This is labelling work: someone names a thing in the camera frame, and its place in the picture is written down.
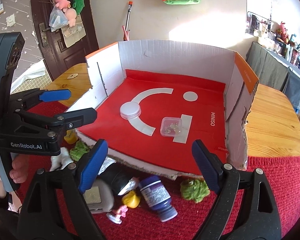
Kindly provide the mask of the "person's left hand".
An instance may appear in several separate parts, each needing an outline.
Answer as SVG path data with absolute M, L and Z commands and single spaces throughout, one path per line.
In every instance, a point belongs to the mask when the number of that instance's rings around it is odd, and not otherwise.
M 3 168 L 2 161 L 0 159 L 0 198 L 5 198 L 7 191 L 5 186 L 8 185 L 10 177 L 16 184 L 24 183 L 28 177 L 30 156 L 26 154 L 17 155 L 12 161 L 12 168 L 9 168 L 10 172 L 7 173 Z

